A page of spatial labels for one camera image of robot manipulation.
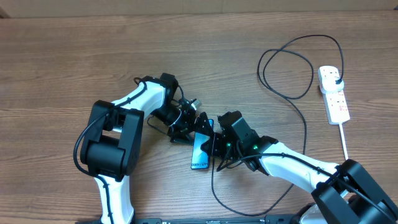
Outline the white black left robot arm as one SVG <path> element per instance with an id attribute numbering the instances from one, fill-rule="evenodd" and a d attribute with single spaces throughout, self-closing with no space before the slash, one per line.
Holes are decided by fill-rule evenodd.
<path id="1" fill-rule="evenodd" d="M 214 135 L 205 113 L 196 114 L 195 100 L 174 94 L 181 89 L 176 77 L 136 77 L 137 88 L 112 102 L 94 103 L 86 128 L 73 148 L 76 168 L 98 184 L 102 216 L 97 223 L 134 223 L 129 176 L 139 160 L 144 120 L 152 115 L 169 130 L 171 142 L 192 145 L 191 133 Z"/>

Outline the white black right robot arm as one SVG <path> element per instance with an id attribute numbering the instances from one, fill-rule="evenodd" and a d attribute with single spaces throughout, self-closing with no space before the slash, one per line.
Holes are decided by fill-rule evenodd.
<path id="1" fill-rule="evenodd" d="M 244 163 L 249 170 L 284 179 L 313 197 L 301 223 L 396 223 L 397 205 L 358 162 L 323 162 L 289 149 L 270 136 L 259 136 L 239 111 L 218 117 L 221 132 L 214 132 L 206 113 L 197 118 L 196 131 L 209 136 L 203 152 L 218 157 L 223 170 Z"/>

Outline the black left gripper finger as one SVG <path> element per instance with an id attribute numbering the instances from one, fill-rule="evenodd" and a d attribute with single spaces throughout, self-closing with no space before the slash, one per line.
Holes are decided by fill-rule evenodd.
<path id="1" fill-rule="evenodd" d="M 172 143 L 179 143 L 179 144 L 187 144 L 192 146 L 194 143 L 194 138 L 191 137 L 190 131 L 187 129 L 184 129 L 182 131 L 176 131 L 171 134 L 170 136 L 170 142 Z"/>
<path id="2" fill-rule="evenodd" d="M 196 118 L 194 123 L 194 132 L 203 134 L 210 138 L 214 137 L 215 132 L 210 124 L 210 119 L 207 117 L 205 112 L 200 113 L 199 117 Z"/>

